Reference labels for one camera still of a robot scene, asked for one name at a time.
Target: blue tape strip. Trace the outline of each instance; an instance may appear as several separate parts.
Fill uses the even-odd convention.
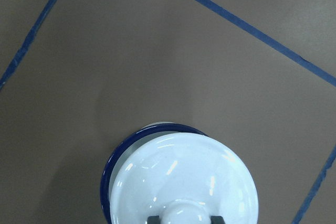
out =
[[[311,201],[315,197],[317,191],[320,189],[320,186],[327,175],[327,170],[332,166],[332,163],[334,162],[335,158],[336,158],[336,145],[334,149],[332,150],[331,154],[329,155],[327,161],[325,162],[319,176],[317,177],[313,186],[311,187],[307,197],[303,201],[298,213],[295,215],[292,224],[298,224],[301,221],[303,215],[308,210]]]
[[[213,12],[217,13],[219,16],[222,16],[226,20],[230,21],[231,23],[235,24],[242,30],[248,32],[249,34],[253,35],[257,39],[263,41],[270,47],[274,48],[278,52],[282,53],[283,55],[287,56],[291,60],[295,61],[299,65],[303,66],[304,68],[308,69],[310,72],[316,74],[323,80],[327,81],[328,83],[334,85],[336,87],[336,78],[329,73],[325,72],[324,70],[320,69],[316,65],[306,61],[297,53],[293,52],[289,48],[285,47],[281,43],[277,42],[273,38],[269,37],[268,35],[264,34],[262,31],[258,30],[254,26],[250,25],[246,21],[242,20],[241,18],[237,17],[236,15],[230,13],[226,9],[220,7],[216,3],[212,2],[211,0],[196,0],[203,6],[207,7],[208,9],[212,10]]]
[[[0,91],[3,88],[3,86],[5,85],[6,81],[15,72],[18,65],[20,64],[20,62],[22,61],[22,59],[26,55],[27,51],[29,50],[29,47],[31,46],[31,44],[33,43],[33,41],[35,39],[35,36],[36,36],[41,24],[43,23],[43,21],[47,17],[48,13],[50,12],[51,8],[54,6],[56,1],[57,0],[49,0],[47,2],[46,6],[44,7],[44,9],[42,10],[42,12],[40,13],[40,15],[38,16],[35,24],[32,26],[28,35],[26,36],[25,41],[23,42],[20,49],[15,54],[13,60],[8,65],[5,73],[2,75],[2,77],[0,79]]]

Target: white lid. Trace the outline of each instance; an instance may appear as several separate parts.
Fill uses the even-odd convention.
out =
[[[173,133],[138,148],[120,168],[110,195],[112,223],[256,224],[258,198],[240,158],[207,136]]]

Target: blue rim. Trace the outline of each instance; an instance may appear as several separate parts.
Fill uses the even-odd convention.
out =
[[[139,131],[127,137],[117,148],[115,148],[109,160],[107,161],[103,174],[101,176],[100,202],[105,218],[109,224],[112,224],[110,214],[109,184],[113,168],[116,165],[118,159],[124,153],[124,151],[126,151],[127,148],[130,147],[132,144],[134,144],[136,141],[148,135],[164,131],[188,132],[206,136],[206,134],[203,133],[202,131],[199,131],[187,125],[177,123],[162,123],[142,128]]]

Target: floor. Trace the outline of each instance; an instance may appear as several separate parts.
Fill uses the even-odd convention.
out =
[[[0,0],[0,74],[48,0]],[[336,76],[335,0],[212,0]],[[193,126],[250,170],[259,224],[291,223],[335,145],[336,89],[194,0],[58,0],[0,93],[0,219],[105,223],[112,150]],[[334,223],[333,166],[301,223]]]

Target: blue tape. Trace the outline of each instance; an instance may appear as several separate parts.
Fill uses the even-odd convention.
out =
[[[335,158],[336,158],[336,145],[335,145],[334,149],[332,150],[332,152],[330,153],[327,161],[325,162],[319,176],[317,177],[313,186],[311,187],[307,197],[303,201],[299,211],[295,215],[292,224],[298,224],[301,221],[303,215],[307,212],[311,201],[315,197],[317,191],[320,189],[320,186],[321,186],[322,182],[324,181],[324,179],[327,175],[327,170],[332,166],[332,163],[334,162]]]
[[[230,13],[229,11],[220,7],[211,0],[196,0],[196,1],[336,87],[336,78],[334,76],[330,75],[329,73],[325,72],[324,70],[310,63],[309,61],[306,61],[297,53],[293,52],[289,48],[285,47],[281,43],[274,40],[273,38],[264,34],[262,31],[258,30],[257,28],[250,25],[246,21]]]
[[[43,23],[43,21],[47,17],[48,13],[50,12],[51,8],[54,6],[56,1],[57,0],[49,0],[47,2],[46,6],[44,7],[44,9],[42,10],[42,12],[40,13],[40,15],[38,16],[36,22],[34,23],[32,28],[30,29],[30,31],[29,31],[28,35],[26,36],[26,38],[25,38],[23,44],[21,45],[20,49],[16,52],[14,58],[12,59],[10,64],[8,65],[5,73],[2,75],[2,77],[0,79],[0,91],[3,88],[3,86],[5,85],[6,81],[15,72],[18,65],[20,64],[20,62],[22,61],[22,59],[26,55],[27,51],[29,50],[29,47],[31,46],[31,44],[33,43],[33,41],[35,39],[35,36],[36,36],[41,24]]]

